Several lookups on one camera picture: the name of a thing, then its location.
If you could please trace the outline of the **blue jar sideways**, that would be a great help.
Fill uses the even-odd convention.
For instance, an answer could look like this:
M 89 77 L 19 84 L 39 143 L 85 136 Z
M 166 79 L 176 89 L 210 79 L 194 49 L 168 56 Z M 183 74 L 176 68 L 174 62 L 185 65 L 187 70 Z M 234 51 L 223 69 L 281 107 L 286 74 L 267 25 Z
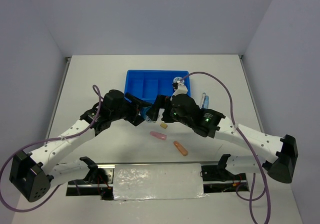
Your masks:
M 148 115 L 147 115 L 147 111 L 151 108 L 151 106 L 149 107 L 143 107 L 140 110 L 140 115 L 141 117 L 148 123 L 155 123 L 154 120 L 152 120 Z

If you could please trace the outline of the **blue jar patterned lid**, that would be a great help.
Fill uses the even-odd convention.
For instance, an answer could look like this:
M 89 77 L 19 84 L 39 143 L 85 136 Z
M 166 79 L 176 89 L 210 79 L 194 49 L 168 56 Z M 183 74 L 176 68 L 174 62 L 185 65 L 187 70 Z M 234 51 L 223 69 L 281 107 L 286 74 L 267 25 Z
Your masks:
M 182 83 L 182 84 L 184 84 L 185 81 L 184 81 L 184 79 L 183 79 L 182 77 L 177 76 L 177 77 L 174 77 L 172 83 L 173 83 L 173 84 L 174 84 L 174 83 Z

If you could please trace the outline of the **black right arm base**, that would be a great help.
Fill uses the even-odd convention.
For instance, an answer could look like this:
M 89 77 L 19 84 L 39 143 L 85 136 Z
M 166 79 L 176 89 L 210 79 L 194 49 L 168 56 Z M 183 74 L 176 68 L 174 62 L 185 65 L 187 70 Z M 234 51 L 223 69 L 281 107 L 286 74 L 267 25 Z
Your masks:
M 200 176 L 202 177 L 202 180 L 219 182 L 233 181 L 233 183 L 246 180 L 245 173 L 232 174 L 227 171 L 227 161 L 230 157 L 230 154 L 224 154 L 216 164 L 201 164 Z

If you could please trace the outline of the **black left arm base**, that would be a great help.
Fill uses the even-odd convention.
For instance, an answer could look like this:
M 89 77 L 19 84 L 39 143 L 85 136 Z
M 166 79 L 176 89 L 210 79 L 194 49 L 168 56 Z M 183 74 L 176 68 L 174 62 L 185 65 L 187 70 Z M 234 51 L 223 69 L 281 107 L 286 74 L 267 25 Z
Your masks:
M 83 161 L 89 168 L 88 173 L 84 177 L 83 181 L 86 184 L 96 184 L 99 196 L 104 200 L 112 200 L 113 188 L 109 186 L 109 176 L 105 170 L 99 168 L 98 165 L 88 157 L 81 157 L 80 161 Z

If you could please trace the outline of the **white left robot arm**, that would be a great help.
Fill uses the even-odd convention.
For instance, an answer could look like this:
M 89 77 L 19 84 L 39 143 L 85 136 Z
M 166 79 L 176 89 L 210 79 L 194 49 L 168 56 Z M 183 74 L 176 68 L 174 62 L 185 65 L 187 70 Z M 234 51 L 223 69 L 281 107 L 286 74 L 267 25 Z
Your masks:
M 98 166 L 90 158 L 81 157 L 65 164 L 60 161 L 83 144 L 80 136 L 89 129 L 99 135 L 112 122 L 121 119 L 138 126 L 144 122 L 141 110 L 151 105 L 130 93 L 110 90 L 104 97 L 99 97 L 98 102 L 60 136 L 46 140 L 42 147 L 29 153 L 23 150 L 15 153 L 10 169 L 10 182 L 29 202 L 38 201 L 51 187 L 70 181 L 72 177 L 86 183 L 95 182 Z

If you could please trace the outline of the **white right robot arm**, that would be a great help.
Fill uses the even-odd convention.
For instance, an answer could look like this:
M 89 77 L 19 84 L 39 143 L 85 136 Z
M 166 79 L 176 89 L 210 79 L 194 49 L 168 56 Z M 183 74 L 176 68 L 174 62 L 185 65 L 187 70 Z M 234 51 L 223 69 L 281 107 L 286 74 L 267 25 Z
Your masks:
M 162 121 L 179 122 L 191 128 L 202 137 L 230 142 L 242 148 L 253 150 L 257 155 L 246 156 L 243 164 L 252 170 L 262 168 L 267 175 L 281 183 L 291 183 L 298 159 L 296 139 L 268 135 L 241 124 L 236 124 L 222 113 L 199 107 L 187 94 L 173 97 L 158 95 L 145 115 L 156 121 L 163 109 Z

